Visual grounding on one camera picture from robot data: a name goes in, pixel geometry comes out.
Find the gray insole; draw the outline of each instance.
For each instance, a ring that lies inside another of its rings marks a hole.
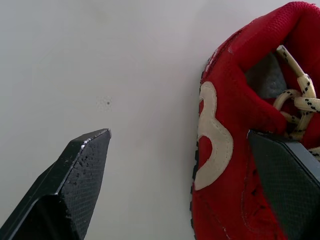
[[[269,53],[245,73],[247,84],[262,99],[276,98],[287,89],[277,58]]]

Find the shoelace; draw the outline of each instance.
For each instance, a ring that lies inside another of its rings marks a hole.
[[[291,133],[286,133],[285,135],[290,139],[300,141],[303,138],[313,115],[315,113],[320,113],[320,99],[317,99],[311,78],[308,74],[304,73],[285,46],[280,45],[276,51],[295,72],[302,95],[295,89],[288,89],[276,98],[273,106],[281,112],[289,123],[296,124],[295,129]],[[292,99],[294,101],[294,105],[301,110],[301,118],[281,111],[282,106],[288,99]],[[320,162],[320,146],[310,148],[309,152]]]

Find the sneaker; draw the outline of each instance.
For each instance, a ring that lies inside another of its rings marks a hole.
[[[197,240],[287,239],[263,194],[248,132],[288,136],[319,157],[319,23],[319,8],[291,2],[234,33],[209,59],[191,189]]]

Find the textured black surface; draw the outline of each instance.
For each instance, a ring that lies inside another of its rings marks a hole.
[[[254,132],[248,138],[264,195],[288,239],[320,239],[320,185],[303,164],[316,160],[298,142],[286,144]]]
[[[81,135],[27,191],[0,240],[83,240],[100,192],[111,133]]]
[[[74,223],[78,236],[83,240],[100,193],[105,170],[108,136],[93,139],[84,148],[74,164],[61,197]]]

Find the white logo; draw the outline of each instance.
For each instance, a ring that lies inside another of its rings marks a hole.
[[[196,173],[195,190],[203,189],[217,180],[228,166],[234,148],[230,132],[216,119],[217,93],[210,81],[202,84],[199,100],[203,100],[203,110],[199,117],[198,140],[202,136],[209,138],[212,153]]]

